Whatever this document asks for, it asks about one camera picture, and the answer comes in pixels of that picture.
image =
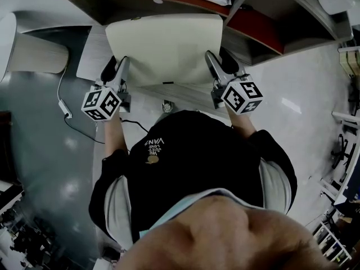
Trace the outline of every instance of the tiled floor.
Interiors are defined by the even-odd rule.
[[[298,193],[289,216],[303,225],[330,206],[326,196],[319,197],[317,181],[333,175],[330,152],[341,127],[331,112],[347,109],[349,79],[338,60],[333,45],[247,68],[266,99],[251,120],[257,129],[268,130],[292,161]],[[161,101],[139,93],[132,95],[132,112],[122,117],[139,121],[149,129],[161,114]],[[102,131],[100,125],[99,140],[104,138]],[[129,123],[124,124],[124,131],[129,148],[145,135],[141,128]],[[94,180],[100,174],[103,155],[103,146],[96,145]]]

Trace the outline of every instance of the white cable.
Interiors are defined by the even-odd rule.
[[[71,113],[70,109],[67,107],[65,102],[60,98],[60,85],[61,85],[62,77],[64,77],[64,74],[65,74],[67,68],[68,68],[68,66],[66,65],[64,72],[62,73],[62,76],[61,76],[60,81],[57,86],[57,99],[58,99],[58,105],[59,105],[61,111],[64,113],[65,118],[71,119],[73,117],[73,114]]]
[[[58,99],[59,102],[61,101],[60,94],[59,94],[60,85],[61,85],[62,77],[64,77],[64,74],[66,72],[66,68],[68,68],[67,65],[65,66],[64,72],[62,72],[62,76],[61,76],[60,81],[59,81],[58,86],[57,86],[57,99]]]

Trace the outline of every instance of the person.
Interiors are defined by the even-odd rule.
[[[267,131],[229,109],[232,127],[163,109],[129,154],[119,116],[105,123],[89,213],[128,250],[117,269],[336,269],[285,215],[296,176]]]

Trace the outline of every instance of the desk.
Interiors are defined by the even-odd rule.
[[[95,81],[100,78],[101,72],[112,57],[109,42],[104,26],[93,26],[87,38],[77,77]],[[161,100],[169,100],[183,109],[198,109],[212,115],[228,119],[224,108],[215,109],[211,97],[213,82],[208,84],[159,84],[144,87],[135,87],[128,84],[129,92],[141,92]]]
[[[346,120],[346,121],[349,121],[349,122],[360,123],[360,118],[359,117],[351,116],[349,114],[343,114],[343,113],[339,113],[339,112],[332,112],[332,115],[334,117],[336,117],[336,118],[341,119],[342,123],[343,123],[343,120]],[[358,163],[359,156],[360,156],[360,131],[358,131],[358,135],[356,136],[356,147],[355,147],[355,150],[354,150],[354,154],[353,154],[353,156],[351,158],[348,170],[346,171],[346,178],[344,180],[344,183],[341,185],[340,190],[338,190],[338,191],[335,190],[334,191],[334,188],[329,188],[329,185],[326,185],[326,183],[324,183],[324,181],[322,180],[322,183],[324,183],[326,185],[326,189],[328,191],[330,190],[333,194],[335,194],[334,205],[344,203],[347,200],[347,197],[345,195],[346,195],[347,190],[349,190],[349,186],[350,186],[349,182],[350,182],[350,180],[352,180],[352,183],[354,183],[355,182],[355,181],[353,181],[354,178],[357,178],[357,180],[360,179],[360,171],[354,171],[355,168],[360,169],[360,163]]]

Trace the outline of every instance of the gray floor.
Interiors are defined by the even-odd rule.
[[[61,88],[74,114],[71,123],[103,141],[102,123],[96,128],[80,112],[90,82],[76,78],[75,73],[86,36],[65,34],[41,35],[54,41],[62,37],[61,43],[72,49]],[[347,110],[349,79],[338,60],[336,46],[326,46],[248,68],[266,97],[251,119],[258,129],[270,131],[294,165],[299,190],[289,215],[303,225],[330,204],[326,197],[319,197],[317,181],[335,175],[330,170],[330,151],[341,127],[331,111]],[[89,258],[98,255],[87,206],[100,175],[104,146],[95,143],[94,147],[91,140],[64,124],[56,98],[59,77],[7,75],[0,84],[0,110],[13,113],[13,151],[27,201],[36,215],[51,222],[67,253],[87,268]],[[132,112],[122,116],[149,129],[160,115],[160,100],[132,93]],[[125,123],[124,131],[130,148],[145,135],[135,124]]]
[[[75,76],[87,30],[34,35],[70,48],[61,96],[73,112],[71,123],[95,135],[95,125],[80,110],[90,84]],[[52,74],[7,74],[0,83],[0,111],[12,112],[13,155],[25,202],[33,215],[50,222],[67,255],[91,268],[89,259],[98,256],[95,227],[88,214],[94,142],[64,123],[57,105],[59,78]]]

